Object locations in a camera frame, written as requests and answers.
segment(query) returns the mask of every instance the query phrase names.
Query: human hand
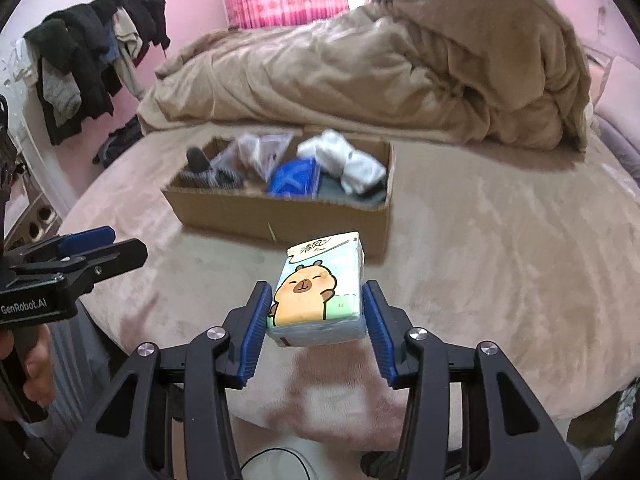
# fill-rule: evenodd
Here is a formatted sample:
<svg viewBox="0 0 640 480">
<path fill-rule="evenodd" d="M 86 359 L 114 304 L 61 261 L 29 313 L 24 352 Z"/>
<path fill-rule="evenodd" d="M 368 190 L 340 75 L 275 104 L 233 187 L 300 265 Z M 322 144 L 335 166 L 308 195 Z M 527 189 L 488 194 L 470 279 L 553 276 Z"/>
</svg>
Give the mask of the human hand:
<svg viewBox="0 0 640 480">
<path fill-rule="evenodd" d="M 11 332 L 0 333 L 0 359 L 5 359 L 14 348 L 14 336 Z M 36 346 L 26 355 L 24 367 L 27 381 L 23 391 L 27 399 L 37 402 L 42 407 L 53 402 L 55 388 L 53 385 L 53 363 L 50 354 L 50 333 L 46 325 L 38 326 Z"/>
</svg>

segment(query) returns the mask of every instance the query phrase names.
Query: blue item in box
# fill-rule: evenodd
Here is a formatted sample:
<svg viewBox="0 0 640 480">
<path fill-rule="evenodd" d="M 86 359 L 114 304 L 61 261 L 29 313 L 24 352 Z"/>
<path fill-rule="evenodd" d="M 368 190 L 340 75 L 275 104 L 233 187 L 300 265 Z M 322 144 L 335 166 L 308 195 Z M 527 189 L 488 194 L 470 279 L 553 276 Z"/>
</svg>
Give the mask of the blue item in box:
<svg viewBox="0 0 640 480">
<path fill-rule="evenodd" d="M 281 165 L 271 177 L 267 192 L 274 196 L 316 196 L 320 165 L 314 158 L 295 158 Z"/>
</svg>

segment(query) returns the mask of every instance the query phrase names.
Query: capybara nose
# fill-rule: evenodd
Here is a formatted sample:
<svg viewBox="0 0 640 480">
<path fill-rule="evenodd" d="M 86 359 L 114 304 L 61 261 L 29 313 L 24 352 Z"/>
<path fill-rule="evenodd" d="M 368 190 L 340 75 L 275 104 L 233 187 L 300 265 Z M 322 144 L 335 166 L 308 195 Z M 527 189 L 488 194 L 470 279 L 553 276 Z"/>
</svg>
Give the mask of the capybara nose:
<svg viewBox="0 0 640 480">
<path fill-rule="evenodd" d="M 293 288 L 293 292 L 296 294 L 299 292 L 306 292 L 311 288 L 311 280 L 304 279 L 296 283 L 296 286 Z"/>
</svg>

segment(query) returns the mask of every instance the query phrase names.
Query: gray pants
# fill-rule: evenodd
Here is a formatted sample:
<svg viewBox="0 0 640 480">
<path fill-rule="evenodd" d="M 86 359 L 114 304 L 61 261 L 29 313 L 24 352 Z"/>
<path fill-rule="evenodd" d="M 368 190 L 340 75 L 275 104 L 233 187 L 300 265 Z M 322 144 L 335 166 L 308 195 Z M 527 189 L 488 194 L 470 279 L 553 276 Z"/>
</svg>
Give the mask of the gray pants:
<svg viewBox="0 0 640 480">
<path fill-rule="evenodd" d="M 78 315 L 49 325 L 56 399 L 49 417 L 36 424 L 23 424 L 29 436 L 42 438 L 61 455 L 84 416 L 110 381 L 110 354 L 84 305 L 77 302 Z"/>
</svg>

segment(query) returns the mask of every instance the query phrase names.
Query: pink wall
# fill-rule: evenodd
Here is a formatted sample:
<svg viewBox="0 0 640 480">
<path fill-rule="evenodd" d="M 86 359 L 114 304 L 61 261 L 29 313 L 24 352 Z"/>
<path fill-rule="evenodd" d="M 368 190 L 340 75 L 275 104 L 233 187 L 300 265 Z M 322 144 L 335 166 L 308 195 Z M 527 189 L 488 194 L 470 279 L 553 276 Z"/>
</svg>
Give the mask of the pink wall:
<svg viewBox="0 0 640 480">
<path fill-rule="evenodd" d="M 22 0 L 0 32 L 0 58 L 6 59 L 11 49 L 11 42 L 39 24 L 50 12 L 89 1 L 91 0 Z M 165 14 L 167 34 L 172 40 L 166 53 L 168 56 L 199 35 L 212 29 L 226 28 L 228 24 L 223 0 L 166 0 Z M 140 81 L 151 85 L 155 79 L 154 68 L 163 59 L 162 50 L 159 47 L 152 47 L 138 67 Z M 123 88 L 114 97 L 113 104 L 115 108 L 113 117 L 104 115 L 95 121 L 85 121 L 82 125 L 82 133 L 67 139 L 61 146 L 55 148 L 47 146 L 48 139 L 41 109 L 38 110 L 38 106 L 34 106 L 33 103 L 26 106 L 26 121 L 38 147 L 42 147 L 43 150 L 53 150 L 76 199 L 99 174 L 99 168 L 91 163 L 98 147 L 104 142 L 109 132 L 123 126 L 133 117 L 138 102 L 126 88 Z"/>
<path fill-rule="evenodd" d="M 613 0 L 555 0 L 559 9 L 571 19 L 578 35 L 588 44 L 602 47 L 626 57 L 640 66 L 640 44 Z M 605 17 L 598 30 L 598 10 Z"/>
</svg>

